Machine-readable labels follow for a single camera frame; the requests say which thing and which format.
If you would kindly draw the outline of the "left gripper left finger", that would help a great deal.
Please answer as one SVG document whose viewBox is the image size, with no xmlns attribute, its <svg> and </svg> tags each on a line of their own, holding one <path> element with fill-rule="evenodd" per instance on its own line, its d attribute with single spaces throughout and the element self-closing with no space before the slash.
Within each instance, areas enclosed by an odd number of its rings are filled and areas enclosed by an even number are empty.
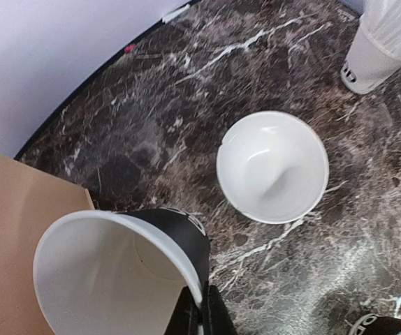
<svg viewBox="0 0 401 335">
<path fill-rule="evenodd" d="M 200 312 L 188 287 L 182 288 L 165 335 L 198 335 Z"/>
</svg>

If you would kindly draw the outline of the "white cup holding straws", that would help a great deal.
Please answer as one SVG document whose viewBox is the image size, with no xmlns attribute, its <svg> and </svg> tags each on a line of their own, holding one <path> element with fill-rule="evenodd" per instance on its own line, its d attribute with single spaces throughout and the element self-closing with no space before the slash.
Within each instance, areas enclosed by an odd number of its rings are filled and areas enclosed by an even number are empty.
<svg viewBox="0 0 401 335">
<path fill-rule="evenodd" d="M 347 52 L 340 76 L 356 94 L 367 94 L 401 68 L 401 58 L 389 52 L 360 23 Z"/>
</svg>

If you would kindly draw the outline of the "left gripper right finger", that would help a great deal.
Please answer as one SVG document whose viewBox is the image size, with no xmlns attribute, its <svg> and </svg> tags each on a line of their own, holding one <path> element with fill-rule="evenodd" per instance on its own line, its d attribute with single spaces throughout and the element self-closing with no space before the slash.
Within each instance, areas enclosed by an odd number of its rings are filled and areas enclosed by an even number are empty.
<svg viewBox="0 0 401 335">
<path fill-rule="evenodd" d="M 202 329 L 207 335 L 234 335 L 235 327 L 218 287 L 207 283 L 201 304 Z"/>
</svg>

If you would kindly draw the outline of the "stack of black paper cups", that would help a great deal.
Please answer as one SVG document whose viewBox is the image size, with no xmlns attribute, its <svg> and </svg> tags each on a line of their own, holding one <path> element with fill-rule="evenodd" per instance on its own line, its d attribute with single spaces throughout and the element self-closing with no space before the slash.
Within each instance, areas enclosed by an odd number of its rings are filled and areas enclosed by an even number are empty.
<svg viewBox="0 0 401 335">
<path fill-rule="evenodd" d="M 369 313 L 351 326 L 348 335 L 401 335 L 401 319 Z"/>
</svg>

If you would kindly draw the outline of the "brown paper bag white handles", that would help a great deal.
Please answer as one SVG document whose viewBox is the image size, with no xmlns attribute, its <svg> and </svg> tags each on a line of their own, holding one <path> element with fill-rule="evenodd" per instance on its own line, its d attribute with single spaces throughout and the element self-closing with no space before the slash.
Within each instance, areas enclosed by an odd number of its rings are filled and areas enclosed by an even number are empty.
<svg viewBox="0 0 401 335">
<path fill-rule="evenodd" d="M 0 334 L 51 334 L 33 284 L 43 233 L 58 218 L 93 209 L 89 191 L 0 155 Z"/>
</svg>

